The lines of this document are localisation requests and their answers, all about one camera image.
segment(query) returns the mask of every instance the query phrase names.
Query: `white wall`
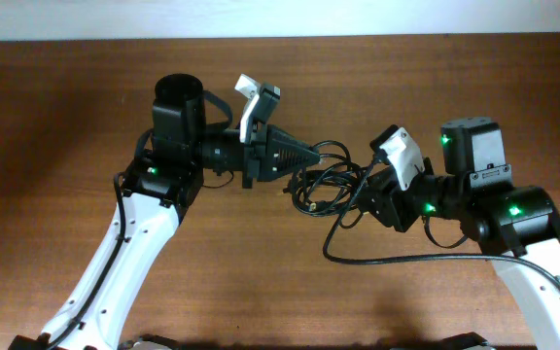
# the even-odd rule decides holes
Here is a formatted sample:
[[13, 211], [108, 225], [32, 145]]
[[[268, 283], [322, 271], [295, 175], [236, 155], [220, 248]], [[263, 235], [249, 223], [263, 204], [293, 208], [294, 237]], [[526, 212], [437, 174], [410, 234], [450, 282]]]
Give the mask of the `white wall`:
[[0, 0], [0, 40], [560, 31], [560, 0]]

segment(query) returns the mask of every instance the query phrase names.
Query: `wire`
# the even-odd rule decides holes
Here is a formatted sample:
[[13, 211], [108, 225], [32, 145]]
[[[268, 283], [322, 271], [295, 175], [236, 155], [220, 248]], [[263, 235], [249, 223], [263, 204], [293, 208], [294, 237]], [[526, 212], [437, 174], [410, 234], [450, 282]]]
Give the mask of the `wire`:
[[209, 90], [205, 90], [203, 94], [205, 100], [207, 100], [209, 103], [217, 107], [227, 117], [227, 121], [225, 122], [214, 122], [206, 125], [205, 133], [207, 134], [220, 133], [225, 129], [229, 128], [230, 125], [232, 124], [232, 111], [230, 110], [230, 105], [228, 105], [223, 99], [216, 96], [213, 92]]
[[[312, 146], [312, 149], [317, 151], [319, 148], [328, 145], [335, 145], [339, 147], [344, 156], [332, 155], [332, 154], [321, 154], [322, 158], [337, 158], [341, 162], [333, 164], [326, 170], [308, 170], [305, 169], [293, 174], [293, 178], [289, 182], [289, 186], [285, 189], [285, 192], [292, 194], [293, 204], [296, 209], [304, 214], [323, 217], [338, 215], [326, 240], [323, 245], [323, 255], [326, 259], [333, 263], [343, 263], [351, 265], [373, 265], [373, 264], [390, 264], [390, 263], [420, 263], [420, 262], [435, 262], [435, 261], [461, 261], [461, 260], [476, 260], [476, 261], [496, 261], [496, 262], [506, 262], [506, 263], [517, 263], [526, 266], [548, 282], [550, 282], [560, 293], [560, 281], [557, 277], [550, 274], [547, 270], [541, 266], [529, 262], [523, 259], [499, 256], [499, 255], [484, 255], [484, 254], [427, 254], [427, 255], [411, 255], [411, 256], [398, 256], [398, 257], [387, 257], [387, 258], [376, 258], [376, 259], [348, 259], [342, 257], [336, 257], [330, 254], [330, 244], [332, 242], [333, 236], [336, 233], [338, 227], [341, 228], [352, 228], [354, 227], [362, 218], [362, 213], [356, 218], [356, 220], [346, 226], [342, 223], [345, 215], [356, 209], [355, 201], [358, 198], [358, 194], [364, 188], [367, 183], [368, 175], [372, 171], [375, 164], [377, 164], [377, 157], [373, 158], [373, 161], [367, 168], [362, 168], [358, 164], [351, 161], [349, 151], [347, 148], [339, 142], [336, 141], [324, 141]], [[337, 171], [336, 169], [345, 166], [345, 171]], [[329, 186], [339, 188], [338, 195], [332, 201], [322, 201], [316, 202], [314, 205], [314, 210], [308, 211], [309, 204], [312, 203], [309, 200], [310, 195], [314, 193], [318, 186]], [[425, 232], [428, 238], [436, 245], [439, 245], [434, 237], [431, 235], [431, 230], [429, 229], [429, 217], [426, 219]], [[444, 246], [444, 248], [455, 248], [466, 241], [466, 236], [454, 243], [451, 246]]]
[[206, 185], [202, 185], [203, 188], [205, 189], [210, 189], [210, 190], [216, 190], [216, 189], [221, 189], [224, 186], [227, 186], [228, 184], [230, 184], [232, 182], [232, 180], [234, 180], [234, 171], [229, 170], [228, 171], [230, 173], [230, 179], [228, 179], [228, 181], [226, 181], [225, 183], [219, 185], [219, 186], [206, 186]]
[[[311, 147], [313, 151], [326, 146], [336, 146], [341, 149], [344, 156], [330, 153], [320, 154], [321, 158], [338, 159], [339, 161], [321, 170], [301, 169], [293, 174], [289, 185], [284, 190], [290, 193], [296, 209], [303, 214], [322, 218], [340, 214], [346, 207], [349, 198], [353, 197], [356, 188], [362, 180], [365, 169], [351, 160], [349, 150], [340, 142], [323, 141]], [[311, 195], [319, 187], [337, 188], [338, 193], [332, 200], [311, 200]], [[352, 205], [349, 210], [358, 207]], [[363, 217], [360, 213], [355, 221], [350, 225], [340, 224], [342, 228], [354, 227]]]
[[92, 291], [87, 296], [84, 305], [82, 305], [77, 315], [70, 320], [68, 327], [66, 327], [64, 332], [62, 332], [56, 339], [54, 339], [52, 342], [50, 342], [47, 345], [47, 350], [55, 349], [57, 345], [59, 345], [68, 335], [70, 335], [70, 333], [72, 333], [77, 328], [77, 326], [79, 326], [79, 324], [81, 324], [84, 315], [86, 315], [86, 312], [88, 312], [88, 309], [92, 305], [94, 298], [96, 298], [98, 291], [101, 289], [101, 286], [103, 285], [103, 282], [107, 277], [107, 273], [109, 272], [110, 268], [114, 264], [114, 261], [118, 256], [118, 251], [121, 249], [121, 246], [125, 241], [124, 235], [126, 232], [126, 216], [124, 215], [123, 193], [121, 192], [121, 187], [120, 187], [120, 178], [123, 174], [124, 173], [118, 173], [114, 176], [114, 190], [116, 191], [116, 202], [118, 203], [118, 211], [121, 219], [120, 221], [121, 230], [116, 238], [116, 246], [114, 246], [114, 250], [112, 251], [112, 254], [110, 255], [107, 262], [105, 263], [105, 266], [103, 267], [101, 274], [98, 276], [98, 279], [96, 280], [96, 283], [92, 288]]
[[439, 244], [436, 239], [434, 238], [434, 236], [432, 235], [432, 230], [429, 227], [429, 216], [427, 217], [423, 217], [423, 222], [424, 222], [424, 226], [425, 226], [425, 234], [427, 235], [427, 238], [429, 238], [429, 240], [434, 243], [436, 246], [438, 246], [439, 248], [443, 248], [443, 249], [453, 249], [453, 248], [457, 248], [459, 246], [461, 246], [462, 244], [464, 244], [464, 242], [466, 242], [468, 240], [468, 237], [466, 235], [462, 235], [462, 238], [460, 238], [457, 242], [451, 244], [451, 245], [441, 245]]
[[148, 142], [149, 138], [151, 139], [151, 142], [153, 142], [153, 138], [151, 136], [153, 136], [153, 130], [150, 128], [144, 131], [144, 133], [137, 139], [135, 152], [133, 154], [135, 158], [141, 157], [144, 154], [144, 147], [146, 146], [146, 142]]

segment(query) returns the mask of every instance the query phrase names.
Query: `wooden surface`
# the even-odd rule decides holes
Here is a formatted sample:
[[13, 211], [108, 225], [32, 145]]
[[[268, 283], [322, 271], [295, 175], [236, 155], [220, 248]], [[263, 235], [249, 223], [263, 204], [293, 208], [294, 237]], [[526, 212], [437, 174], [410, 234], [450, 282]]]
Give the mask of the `wooden surface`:
[[[155, 82], [174, 72], [196, 75], [235, 112], [239, 74], [271, 82], [282, 89], [273, 123], [308, 143], [341, 141], [360, 163], [397, 123], [442, 173], [439, 126], [492, 117], [515, 184], [545, 187], [560, 209], [559, 34], [0, 43], [0, 348], [38, 335], [77, 284], [114, 211], [112, 175], [152, 123]], [[123, 339], [371, 344], [476, 331], [532, 341], [489, 263], [333, 264], [321, 255], [333, 219], [298, 213], [285, 180], [250, 191], [239, 180], [200, 192]], [[455, 223], [433, 230], [444, 242], [460, 234]], [[332, 250], [440, 252], [420, 225], [401, 234], [370, 217]]]

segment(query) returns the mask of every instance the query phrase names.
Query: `black plastic part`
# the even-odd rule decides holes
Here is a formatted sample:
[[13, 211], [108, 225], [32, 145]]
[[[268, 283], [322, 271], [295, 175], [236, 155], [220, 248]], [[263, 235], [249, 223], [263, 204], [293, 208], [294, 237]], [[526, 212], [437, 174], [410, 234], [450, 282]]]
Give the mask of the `black plastic part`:
[[474, 192], [498, 192], [501, 190], [499, 188], [512, 188], [511, 165], [491, 167], [471, 174], [470, 187]]
[[244, 189], [251, 189], [254, 179], [269, 182], [319, 163], [321, 157], [307, 144], [274, 125], [262, 124], [244, 148]]
[[155, 95], [154, 157], [191, 163], [195, 145], [206, 127], [202, 83], [187, 74], [169, 75], [157, 82]]
[[200, 162], [204, 168], [217, 173], [243, 171], [244, 146], [239, 142], [239, 130], [228, 129], [208, 135], [200, 142]]
[[171, 350], [180, 350], [178, 341], [164, 336], [145, 334], [140, 336], [140, 340], [150, 341], [157, 345], [163, 345]]
[[[379, 148], [379, 146], [386, 142], [386, 140], [388, 140], [390, 136], [397, 132], [397, 130], [399, 130], [398, 126], [394, 124], [390, 125], [384, 132], [377, 136], [377, 138], [370, 141], [368, 145], [376, 155], [383, 153], [383, 156], [387, 156], [386, 153]], [[382, 157], [381, 161], [383, 161], [387, 165], [390, 165], [390, 161], [386, 157]]]
[[[549, 195], [538, 187], [512, 189], [477, 198], [472, 211], [462, 218], [462, 231], [477, 240], [485, 254], [512, 251], [516, 257], [526, 254], [525, 247], [551, 238], [560, 242], [560, 215]], [[475, 236], [473, 227], [487, 232]]]
[[505, 165], [501, 130], [489, 118], [466, 118], [441, 127], [444, 167], [451, 175], [486, 170]]
[[411, 197], [413, 208], [420, 215], [458, 220], [469, 200], [465, 180], [464, 176], [436, 176], [425, 172], [412, 181], [406, 195]]
[[122, 194], [141, 193], [158, 198], [161, 206], [169, 208], [174, 205], [179, 219], [183, 220], [203, 183], [201, 167], [155, 158], [154, 153], [146, 150], [126, 169]]
[[[425, 158], [423, 163], [425, 170], [414, 178], [411, 189], [419, 178], [434, 174], [429, 159]], [[363, 213], [369, 212], [386, 228], [393, 227], [397, 232], [406, 232], [421, 216], [422, 212], [417, 208], [412, 192], [401, 190], [392, 166], [370, 176], [367, 183], [356, 199], [358, 209]]]
[[469, 332], [443, 339], [438, 345], [439, 350], [465, 350], [475, 346], [488, 346], [489, 343], [479, 334]]
[[279, 101], [280, 89], [272, 84], [262, 83], [259, 88], [259, 101], [252, 111], [252, 121], [267, 123]]
[[47, 343], [37, 339], [17, 335], [8, 347], [8, 350], [45, 350]]

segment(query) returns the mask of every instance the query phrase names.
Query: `green led light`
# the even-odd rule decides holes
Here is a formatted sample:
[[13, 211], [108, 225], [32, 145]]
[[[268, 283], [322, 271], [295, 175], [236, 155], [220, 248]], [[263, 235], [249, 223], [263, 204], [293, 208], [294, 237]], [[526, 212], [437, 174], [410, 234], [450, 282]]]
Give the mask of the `green led light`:
[[512, 206], [512, 207], [509, 208], [509, 213], [512, 216], [516, 216], [516, 215], [522, 214], [522, 211], [520, 210], [520, 208], [518, 208], [516, 206]]

